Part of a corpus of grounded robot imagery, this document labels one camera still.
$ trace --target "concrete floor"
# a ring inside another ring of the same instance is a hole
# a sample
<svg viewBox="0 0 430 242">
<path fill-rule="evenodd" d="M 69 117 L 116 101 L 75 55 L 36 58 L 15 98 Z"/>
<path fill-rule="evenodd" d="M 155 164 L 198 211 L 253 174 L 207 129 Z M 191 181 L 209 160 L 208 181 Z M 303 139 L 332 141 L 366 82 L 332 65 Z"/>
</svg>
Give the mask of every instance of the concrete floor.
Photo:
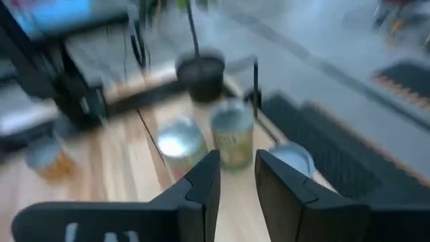
<svg viewBox="0 0 430 242">
<path fill-rule="evenodd" d="M 194 15 L 202 48 L 223 51 L 227 63 L 258 56 L 263 97 L 282 92 L 298 104 L 319 102 L 430 179 L 430 130 L 424 128 L 430 113 L 370 82 L 373 71 L 391 63 L 428 58 L 409 45 L 387 46 L 384 33 L 372 30 L 376 4 L 218 0 L 209 12 L 194 8 Z M 153 67 L 192 49 L 186 15 L 176 7 L 162 12 L 146 39 Z M 69 48 L 90 79 L 108 83 L 138 72 L 121 29 L 107 38 L 105 30 L 77 36 Z M 251 68 L 234 76 L 242 87 L 252 85 Z"/>
</svg>

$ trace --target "tin can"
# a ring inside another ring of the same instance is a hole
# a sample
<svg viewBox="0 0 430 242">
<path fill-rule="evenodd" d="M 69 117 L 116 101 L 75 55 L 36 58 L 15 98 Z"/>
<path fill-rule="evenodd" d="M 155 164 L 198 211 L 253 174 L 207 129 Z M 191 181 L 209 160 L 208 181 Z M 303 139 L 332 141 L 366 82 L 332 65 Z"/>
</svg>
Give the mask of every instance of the tin can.
<svg viewBox="0 0 430 242">
<path fill-rule="evenodd" d="M 180 118 L 160 130 L 157 146 L 176 180 L 208 154 L 203 134 L 191 118 Z"/>
<path fill-rule="evenodd" d="M 240 99 L 226 100 L 212 110 L 210 126 L 224 169 L 242 169 L 252 163 L 254 116 L 249 106 Z"/>
<path fill-rule="evenodd" d="M 288 142 L 269 150 L 276 158 L 293 167 L 303 175 L 313 178 L 316 171 L 314 160 L 310 153 L 302 146 Z"/>
<path fill-rule="evenodd" d="M 29 144 L 26 151 L 27 165 L 48 180 L 70 176 L 76 169 L 75 162 L 61 149 L 55 138 L 44 137 Z"/>
</svg>

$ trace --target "wooden tabletop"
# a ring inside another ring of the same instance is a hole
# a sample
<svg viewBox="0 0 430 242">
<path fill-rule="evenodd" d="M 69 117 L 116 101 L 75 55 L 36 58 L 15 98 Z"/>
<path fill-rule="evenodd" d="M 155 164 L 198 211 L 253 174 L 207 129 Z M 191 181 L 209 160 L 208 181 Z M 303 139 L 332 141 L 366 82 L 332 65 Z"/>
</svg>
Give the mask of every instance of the wooden tabletop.
<svg viewBox="0 0 430 242">
<path fill-rule="evenodd" d="M 110 89 L 110 101 L 130 95 L 149 86 L 159 85 L 174 70 L 163 68 L 154 75 L 136 76 L 129 83 Z M 226 82 L 240 94 L 233 80 Z M 47 182 L 24 161 L 24 154 L 15 154 L 0 166 L 0 241 L 13 241 L 10 224 L 22 208 L 43 201 L 130 201 L 148 202 L 175 181 L 171 179 L 151 138 L 160 127 L 178 116 L 195 118 L 213 149 L 208 126 L 211 105 L 193 105 L 187 94 L 151 108 L 130 111 L 110 120 L 103 128 L 79 138 L 66 140 L 62 146 L 78 164 L 74 176 L 57 182 Z M 274 135 L 287 142 L 270 122 L 259 114 Z M 269 149 L 274 141 L 260 127 L 254 128 L 254 149 Z M 221 171 L 221 196 L 216 227 L 216 241 L 270 241 L 255 187 L 254 166 L 244 171 Z M 314 179 L 333 189 L 318 172 Z"/>
</svg>

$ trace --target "small black bowl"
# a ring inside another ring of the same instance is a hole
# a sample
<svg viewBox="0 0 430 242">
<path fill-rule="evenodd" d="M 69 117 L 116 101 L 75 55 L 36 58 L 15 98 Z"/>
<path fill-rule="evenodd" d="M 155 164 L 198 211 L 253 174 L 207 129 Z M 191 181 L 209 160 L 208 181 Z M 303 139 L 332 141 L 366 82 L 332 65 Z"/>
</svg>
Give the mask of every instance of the small black bowl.
<svg viewBox="0 0 430 242">
<path fill-rule="evenodd" d="M 222 93 L 224 57 L 219 52 L 201 52 L 200 63 L 195 55 L 185 55 L 176 64 L 176 75 L 185 83 L 192 100 L 212 102 Z"/>
</svg>

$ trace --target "black floor mat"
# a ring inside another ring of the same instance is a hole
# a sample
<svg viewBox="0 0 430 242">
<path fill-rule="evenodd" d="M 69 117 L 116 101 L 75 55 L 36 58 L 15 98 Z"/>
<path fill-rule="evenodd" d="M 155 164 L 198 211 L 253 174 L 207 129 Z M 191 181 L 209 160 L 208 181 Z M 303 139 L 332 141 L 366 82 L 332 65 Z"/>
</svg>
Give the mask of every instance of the black floor mat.
<svg viewBox="0 0 430 242">
<path fill-rule="evenodd" d="M 401 62 L 376 73 L 374 81 L 422 108 L 430 108 L 430 68 Z"/>
<path fill-rule="evenodd" d="M 277 95 L 264 101 L 262 110 L 310 152 L 316 168 L 341 195 L 369 203 L 430 202 L 428 187 L 313 107 L 299 110 Z"/>
</svg>

